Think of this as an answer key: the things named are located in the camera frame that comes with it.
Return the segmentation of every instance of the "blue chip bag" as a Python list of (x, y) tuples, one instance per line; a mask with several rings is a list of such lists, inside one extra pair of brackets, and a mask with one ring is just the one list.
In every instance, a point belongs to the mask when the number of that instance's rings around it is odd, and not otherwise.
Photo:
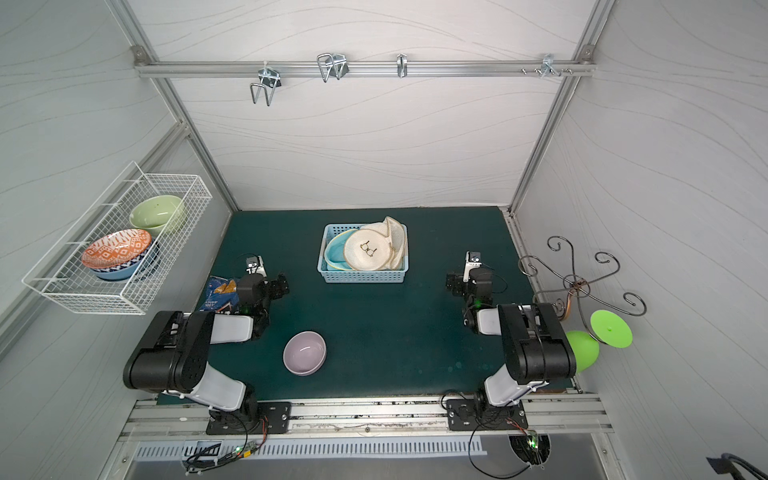
[(237, 296), (237, 280), (212, 276), (205, 285), (205, 301), (200, 310), (216, 313), (234, 313), (240, 298)]

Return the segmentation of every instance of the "light purple ceramic bowl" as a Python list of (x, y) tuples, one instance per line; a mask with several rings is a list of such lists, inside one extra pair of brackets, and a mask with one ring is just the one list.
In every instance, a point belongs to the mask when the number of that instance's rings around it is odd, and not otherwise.
[(326, 342), (315, 332), (297, 333), (283, 350), (283, 363), (294, 375), (312, 375), (325, 361)]

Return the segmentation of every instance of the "white wall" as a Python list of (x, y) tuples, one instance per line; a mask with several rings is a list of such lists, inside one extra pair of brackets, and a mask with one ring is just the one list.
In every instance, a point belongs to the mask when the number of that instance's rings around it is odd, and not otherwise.
[(768, 471), (766, 25), (765, 0), (619, 2), (518, 211), (529, 253), (566, 270), (545, 241), (567, 237), (588, 278), (614, 253), (597, 292), (648, 303), (583, 374), (632, 478), (720, 478), (722, 452)]
[[(164, 61), (570, 59), (594, 0), (131, 0)], [(249, 78), (174, 85), (247, 210), (503, 205), (558, 81)]]
[[(2, 312), (39, 256), (174, 119), (135, 74), (103, 1), (0, 2), (0, 12)], [(204, 176), (187, 145), (169, 169)], [(214, 195), (156, 310), (194, 306), (229, 217)], [(0, 361), (0, 477), (98, 475), (137, 397), (121, 374), (152, 313), (79, 316), (43, 302)]]

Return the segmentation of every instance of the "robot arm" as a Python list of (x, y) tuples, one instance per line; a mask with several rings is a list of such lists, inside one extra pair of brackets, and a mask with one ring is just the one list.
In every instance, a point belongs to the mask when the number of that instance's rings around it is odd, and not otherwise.
[(464, 298), (468, 328), (502, 337), (505, 364), (485, 380), (480, 396), (491, 406), (517, 405), (552, 380), (572, 378), (576, 357), (550, 303), (493, 308), (492, 276), (480, 253), (467, 252), (463, 275), (449, 273), (445, 286)]
[[(259, 265), (252, 266), (252, 260)], [(125, 365), (125, 386), (189, 398), (209, 407), (214, 420), (221, 420), (217, 412), (231, 412), (247, 428), (258, 421), (253, 388), (208, 364), (210, 344), (259, 338), (269, 325), (271, 300), (289, 291), (283, 275), (265, 280), (261, 257), (247, 262), (249, 274), (237, 284), (240, 313), (246, 315), (158, 312)]]
[(485, 382), (492, 406), (517, 405), (527, 393), (576, 373), (576, 357), (550, 303), (499, 305), (477, 312), (477, 330), (500, 335), (505, 364)]

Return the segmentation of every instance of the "orange patterned bowl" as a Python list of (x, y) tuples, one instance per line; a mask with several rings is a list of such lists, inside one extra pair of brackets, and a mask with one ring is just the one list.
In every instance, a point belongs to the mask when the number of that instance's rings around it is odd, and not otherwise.
[(81, 257), (88, 268), (108, 268), (133, 260), (141, 255), (152, 242), (146, 230), (130, 228), (110, 233), (93, 242)]

